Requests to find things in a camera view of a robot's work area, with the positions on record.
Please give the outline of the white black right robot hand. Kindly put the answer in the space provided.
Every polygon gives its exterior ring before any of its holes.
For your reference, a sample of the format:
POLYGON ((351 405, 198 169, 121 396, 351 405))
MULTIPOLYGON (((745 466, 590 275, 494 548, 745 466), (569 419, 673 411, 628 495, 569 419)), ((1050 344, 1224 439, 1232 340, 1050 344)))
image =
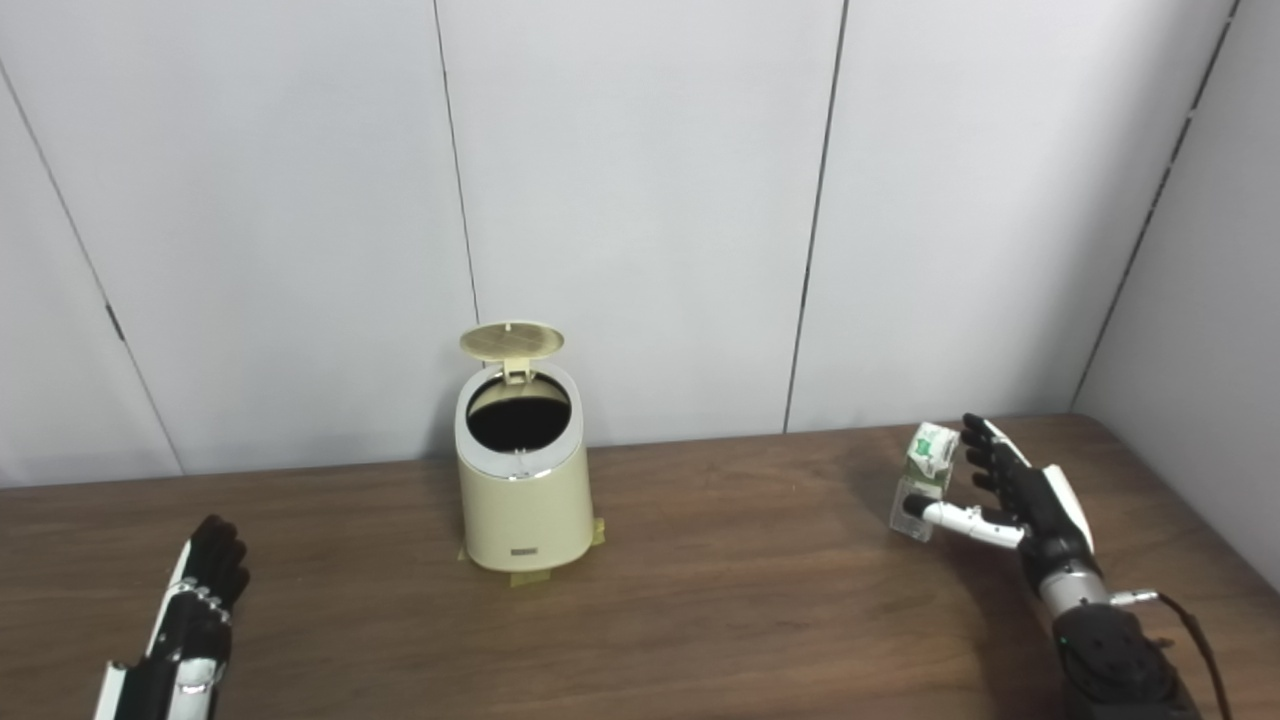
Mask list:
POLYGON ((1088 520, 1060 466, 1033 466, 992 420, 973 413, 963 416, 959 441, 975 468, 973 484, 998 507, 961 507, 908 491, 897 501, 899 516, 1018 552, 1033 591, 1060 573, 1102 577, 1088 520))

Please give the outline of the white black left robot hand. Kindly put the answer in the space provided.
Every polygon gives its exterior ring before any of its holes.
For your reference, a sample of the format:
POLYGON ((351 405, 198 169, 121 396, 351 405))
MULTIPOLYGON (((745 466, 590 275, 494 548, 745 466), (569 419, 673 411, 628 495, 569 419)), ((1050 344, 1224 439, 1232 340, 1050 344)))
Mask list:
POLYGON ((96 719, 214 719, 236 605, 250 585, 237 527, 207 515, 182 547, 145 652, 106 665, 96 719))

